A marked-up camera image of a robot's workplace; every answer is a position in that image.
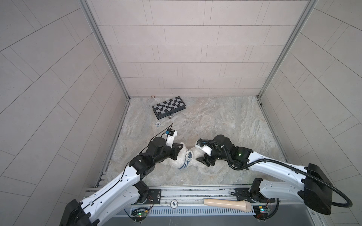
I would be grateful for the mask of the white teddy bear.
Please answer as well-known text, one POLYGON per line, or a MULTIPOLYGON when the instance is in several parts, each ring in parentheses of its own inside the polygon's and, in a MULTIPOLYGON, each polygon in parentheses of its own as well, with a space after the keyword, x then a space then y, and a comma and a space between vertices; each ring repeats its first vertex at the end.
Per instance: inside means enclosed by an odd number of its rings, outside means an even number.
POLYGON ((192 147, 191 149, 188 149, 185 145, 184 142, 181 142, 181 144, 183 145, 182 149, 179 151, 178 156, 177 156, 177 160, 172 160, 170 159, 169 164, 173 169, 178 169, 179 167, 181 167, 184 163, 184 159, 185 159, 185 154, 188 150, 191 150, 194 154, 194 157, 192 159, 192 161, 190 162, 190 164, 188 165, 188 168, 191 167, 199 167, 199 168, 204 168, 205 166, 197 161, 198 158, 204 157, 204 152, 197 149, 196 147, 192 147))

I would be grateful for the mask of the blue white striped sweater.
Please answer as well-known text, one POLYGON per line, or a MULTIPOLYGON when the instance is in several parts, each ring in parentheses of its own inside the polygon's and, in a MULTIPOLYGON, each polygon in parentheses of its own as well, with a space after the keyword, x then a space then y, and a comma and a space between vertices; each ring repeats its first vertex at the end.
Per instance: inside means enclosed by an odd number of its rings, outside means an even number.
POLYGON ((185 154, 185 159, 184 159, 184 163, 181 167, 179 167, 178 169, 185 169, 188 167, 188 165, 190 164, 190 162, 192 161, 194 157, 194 154, 191 150, 188 150, 185 154))

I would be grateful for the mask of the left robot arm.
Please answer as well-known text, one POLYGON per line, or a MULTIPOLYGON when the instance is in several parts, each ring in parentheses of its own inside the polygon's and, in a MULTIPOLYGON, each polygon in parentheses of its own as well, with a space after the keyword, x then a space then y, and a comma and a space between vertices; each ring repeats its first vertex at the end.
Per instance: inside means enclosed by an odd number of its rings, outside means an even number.
POLYGON ((124 207, 144 202, 149 187, 142 181, 157 163, 170 158, 177 160, 183 144, 170 144, 162 137, 149 142, 147 150, 139 153, 115 179, 93 195, 73 199, 64 210, 61 226, 102 226, 124 207))

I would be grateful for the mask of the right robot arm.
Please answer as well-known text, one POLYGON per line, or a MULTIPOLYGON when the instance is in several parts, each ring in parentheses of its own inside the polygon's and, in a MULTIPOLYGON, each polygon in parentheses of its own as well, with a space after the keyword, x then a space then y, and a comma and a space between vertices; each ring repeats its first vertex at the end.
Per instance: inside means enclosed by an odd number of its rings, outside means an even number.
POLYGON ((237 147, 223 135, 212 140, 199 139, 195 147, 204 152, 204 156, 197 158, 197 161, 207 167, 214 166, 217 160, 224 160, 233 170, 258 171, 281 180, 274 184, 256 179, 250 193, 256 195, 259 202, 264 202, 267 198, 295 200, 318 213, 331 214, 333 191, 328 187, 331 182, 315 164, 310 163, 305 167, 283 163, 252 149, 237 147))

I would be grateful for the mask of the black white chessboard box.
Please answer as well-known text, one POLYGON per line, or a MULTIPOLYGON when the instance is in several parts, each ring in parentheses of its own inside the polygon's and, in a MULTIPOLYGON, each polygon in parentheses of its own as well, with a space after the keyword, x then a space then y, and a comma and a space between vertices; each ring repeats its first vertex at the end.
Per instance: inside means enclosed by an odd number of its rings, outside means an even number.
POLYGON ((152 110, 158 120, 184 109, 186 109, 186 104, 180 96, 152 106, 152 110))

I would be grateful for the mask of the left circuit board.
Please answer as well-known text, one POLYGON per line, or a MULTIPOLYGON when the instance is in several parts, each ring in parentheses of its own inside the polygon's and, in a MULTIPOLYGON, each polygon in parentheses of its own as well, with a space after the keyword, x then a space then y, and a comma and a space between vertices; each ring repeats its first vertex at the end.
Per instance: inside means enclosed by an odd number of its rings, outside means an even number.
POLYGON ((142 222, 148 216, 148 213, 148 208, 137 208, 132 210, 131 219, 135 222, 142 222))

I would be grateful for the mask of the circuit board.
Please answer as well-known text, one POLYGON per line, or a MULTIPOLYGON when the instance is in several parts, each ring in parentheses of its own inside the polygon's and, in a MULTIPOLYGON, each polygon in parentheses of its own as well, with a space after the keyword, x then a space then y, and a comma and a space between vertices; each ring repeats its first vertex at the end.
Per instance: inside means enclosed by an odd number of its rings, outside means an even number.
POLYGON ((135 222, 142 222, 148 216, 148 213, 148 208, 137 208, 132 210, 131 219, 135 222))
POLYGON ((267 218, 270 214, 270 209, 266 206, 263 205, 253 205, 253 210, 254 210, 254 217, 256 219, 264 219, 267 218))

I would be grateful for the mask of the right circuit board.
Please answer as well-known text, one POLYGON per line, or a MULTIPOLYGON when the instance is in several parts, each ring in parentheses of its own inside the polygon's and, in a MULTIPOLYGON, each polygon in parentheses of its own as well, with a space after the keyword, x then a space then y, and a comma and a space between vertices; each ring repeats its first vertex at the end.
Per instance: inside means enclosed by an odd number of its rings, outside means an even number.
POLYGON ((267 218, 270 214, 270 209, 266 206, 263 205, 253 205, 253 210, 254 210, 254 217, 256 219, 264 219, 267 218))

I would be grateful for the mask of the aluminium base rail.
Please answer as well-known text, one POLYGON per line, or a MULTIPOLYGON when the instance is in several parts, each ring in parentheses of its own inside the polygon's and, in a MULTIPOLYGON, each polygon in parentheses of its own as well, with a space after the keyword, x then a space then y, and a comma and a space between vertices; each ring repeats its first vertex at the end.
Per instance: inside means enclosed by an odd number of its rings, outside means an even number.
POLYGON ((273 182, 255 179, 251 185, 214 186, 169 186, 149 188, 144 202, 134 204, 203 203, 205 199, 239 200, 250 203, 264 203, 287 200, 307 204, 303 188, 287 182, 273 182))

